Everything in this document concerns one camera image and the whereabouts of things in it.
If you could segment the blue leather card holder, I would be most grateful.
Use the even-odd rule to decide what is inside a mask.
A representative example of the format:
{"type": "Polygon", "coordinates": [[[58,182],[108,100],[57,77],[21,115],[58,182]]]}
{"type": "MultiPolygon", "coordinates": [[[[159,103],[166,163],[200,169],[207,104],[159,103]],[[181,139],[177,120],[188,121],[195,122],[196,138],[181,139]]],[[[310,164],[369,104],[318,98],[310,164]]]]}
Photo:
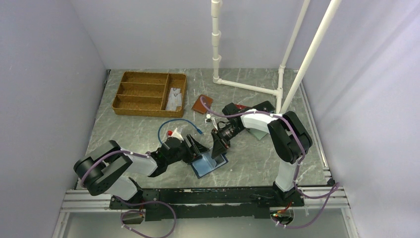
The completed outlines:
{"type": "Polygon", "coordinates": [[[206,176],[212,171],[220,168],[228,163],[225,154],[221,154],[216,158],[211,157],[211,152],[206,152],[202,157],[191,164],[191,167],[198,179],[206,176]]]}

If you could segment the white credit card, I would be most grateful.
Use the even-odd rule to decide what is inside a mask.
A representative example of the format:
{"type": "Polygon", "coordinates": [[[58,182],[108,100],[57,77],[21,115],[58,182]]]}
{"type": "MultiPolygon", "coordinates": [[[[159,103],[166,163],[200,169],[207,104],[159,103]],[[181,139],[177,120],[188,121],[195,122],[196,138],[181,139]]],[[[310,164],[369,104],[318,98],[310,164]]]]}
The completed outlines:
{"type": "Polygon", "coordinates": [[[178,96],[181,93],[181,89],[180,88],[173,88],[171,87],[170,89],[170,95],[173,95],[174,97],[178,96]]]}
{"type": "Polygon", "coordinates": [[[171,104],[180,105],[182,103],[182,94],[181,93],[170,94],[168,97],[168,102],[171,104]]]}
{"type": "Polygon", "coordinates": [[[165,107],[166,111],[176,111],[178,107],[182,106],[182,101],[168,101],[165,107]]]}

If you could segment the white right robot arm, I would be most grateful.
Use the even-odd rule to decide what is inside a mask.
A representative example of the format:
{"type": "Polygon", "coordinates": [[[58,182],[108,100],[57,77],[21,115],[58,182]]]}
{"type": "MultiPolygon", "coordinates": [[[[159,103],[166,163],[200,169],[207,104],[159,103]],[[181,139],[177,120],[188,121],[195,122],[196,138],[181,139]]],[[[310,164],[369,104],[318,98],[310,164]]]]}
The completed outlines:
{"type": "Polygon", "coordinates": [[[298,116],[292,111],[276,114],[269,101],[241,108],[230,103],[222,109],[222,113],[228,121],[224,127],[217,127],[211,132],[211,157],[214,159],[226,153],[231,146],[230,140],[245,129],[268,133],[280,158],[278,175],[273,183],[273,200],[279,206],[286,205],[295,192],[298,160],[313,144],[298,116]]]}

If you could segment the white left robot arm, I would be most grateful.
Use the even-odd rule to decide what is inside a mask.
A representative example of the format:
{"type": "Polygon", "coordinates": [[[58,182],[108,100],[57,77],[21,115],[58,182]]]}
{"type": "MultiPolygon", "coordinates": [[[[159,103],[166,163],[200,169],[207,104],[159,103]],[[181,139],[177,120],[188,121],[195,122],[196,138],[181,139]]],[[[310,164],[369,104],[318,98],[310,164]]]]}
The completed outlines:
{"type": "Polygon", "coordinates": [[[136,208],[143,199],[141,187],[125,173],[155,178],[166,172],[169,165],[179,161],[189,165],[209,151],[189,134],[170,136],[157,150],[146,154],[125,150],[110,140],[78,160],[73,170],[92,196],[109,193],[122,198],[129,208],[136,208]]]}

